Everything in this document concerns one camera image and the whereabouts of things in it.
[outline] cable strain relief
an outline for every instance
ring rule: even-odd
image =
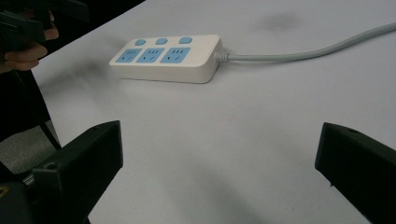
[[[226,53],[226,52],[222,52],[222,53],[219,53],[219,52],[216,52],[215,53],[215,60],[216,60],[216,62],[218,62],[218,63],[227,63],[228,62],[228,56],[229,56],[230,54],[229,53]]]

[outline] gray cable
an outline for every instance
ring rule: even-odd
[[[219,63],[227,63],[228,61],[246,61],[246,62],[289,62],[299,61],[311,58],[317,58],[323,55],[327,55],[336,52],[341,49],[346,49],[352,45],[358,44],[364,40],[384,35],[389,32],[396,31],[396,22],[374,28],[372,30],[363,32],[358,35],[354,35],[349,39],[346,39],[340,43],[331,45],[325,49],[318,49],[314,51],[296,53],[296,54],[284,54],[284,55],[231,55],[229,53],[217,53],[215,54],[216,61]]]

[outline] human hand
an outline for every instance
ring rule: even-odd
[[[29,18],[33,15],[33,12],[25,11],[23,15]],[[54,17],[52,13],[50,13],[50,20],[52,28],[44,31],[46,40],[56,39],[59,36],[58,29],[53,23]],[[0,74],[9,72],[12,69],[20,71],[30,70],[38,66],[38,60],[48,53],[44,46],[35,41],[26,40],[24,46],[25,48],[22,50],[13,50],[4,54],[4,58],[2,58],[2,62],[0,62]]]

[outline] white power strip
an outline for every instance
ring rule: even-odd
[[[121,78],[206,83],[219,66],[218,35],[140,38],[129,41],[109,62]]]

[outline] white table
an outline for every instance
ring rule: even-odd
[[[33,70],[64,146],[120,120],[124,167],[94,224],[368,223],[315,169],[323,122],[396,148],[396,34],[296,63],[224,63],[206,84],[120,79],[140,37],[218,34],[237,54],[321,49],[396,22],[389,0],[147,0]]]

